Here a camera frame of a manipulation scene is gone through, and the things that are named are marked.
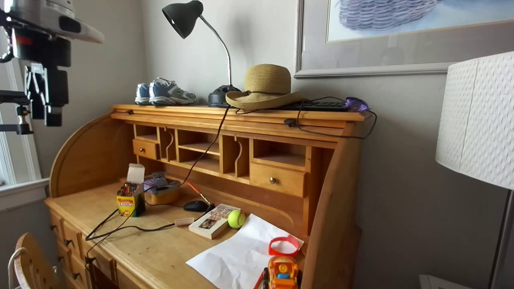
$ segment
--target chair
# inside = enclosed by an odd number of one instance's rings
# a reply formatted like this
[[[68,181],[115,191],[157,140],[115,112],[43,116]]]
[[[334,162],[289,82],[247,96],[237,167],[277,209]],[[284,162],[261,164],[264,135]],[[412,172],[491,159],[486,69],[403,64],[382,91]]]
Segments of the chair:
[[[7,262],[7,289],[14,287],[14,275],[20,289],[62,287],[51,263],[44,258],[30,233],[23,233]]]

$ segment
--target straw hat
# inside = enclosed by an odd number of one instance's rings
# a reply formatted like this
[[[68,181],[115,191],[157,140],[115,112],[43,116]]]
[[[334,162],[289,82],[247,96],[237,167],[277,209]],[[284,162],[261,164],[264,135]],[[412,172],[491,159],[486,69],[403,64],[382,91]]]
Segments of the straw hat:
[[[279,108],[300,101],[297,93],[290,93],[290,74],[282,66],[258,64],[244,75],[245,91],[227,91],[224,101],[242,111]]]

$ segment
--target tennis ball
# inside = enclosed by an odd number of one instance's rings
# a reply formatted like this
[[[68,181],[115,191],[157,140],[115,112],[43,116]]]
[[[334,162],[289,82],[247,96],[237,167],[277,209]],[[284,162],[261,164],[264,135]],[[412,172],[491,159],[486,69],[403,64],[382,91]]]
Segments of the tennis ball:
[[[227,226],[240,228],[245,222],[245,215],[240,210],[232,210],[227,213]]]

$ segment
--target floor lamp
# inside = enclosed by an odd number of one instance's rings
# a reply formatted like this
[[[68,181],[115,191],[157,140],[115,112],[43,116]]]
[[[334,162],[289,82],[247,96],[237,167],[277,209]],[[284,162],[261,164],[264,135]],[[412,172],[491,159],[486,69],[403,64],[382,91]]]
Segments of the floor lamp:
[[[514,218],[514,51],[448,67],[435,161],[507,189],[488,281],[488,289],[502,287]]]
[[[165,19],[171,24],[171,27],[176,30],[176,34],[181,38],[186,38],[192,32],[194,22],[199,18],[221,42],[226,53],[227,85],[221,85],[208,95],[208,106],[224,108],[226,106],[224,93],[239,91],[239,90],[231,83],[231,56],[227,51],[227,47],[219,37],[219,34],[205,21],[205,18],[202,16],[202,11],[203,11],[203,5],[197,0],[192,0],[187,3],[170,3],[162,8]]]

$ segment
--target shoe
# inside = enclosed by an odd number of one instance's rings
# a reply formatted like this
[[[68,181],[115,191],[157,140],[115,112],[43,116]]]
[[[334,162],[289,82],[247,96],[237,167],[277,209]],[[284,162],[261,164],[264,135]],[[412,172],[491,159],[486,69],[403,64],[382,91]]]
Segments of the shoe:
[[[157,77],[149,83],[149,103],[154,106],[189,106],[195,95],[183,91],[173,80]]]
[[[133,103],[139,106],[147,106],[149,104],[149,87],[147,83],[138,83],[134,90],[134,99]]]

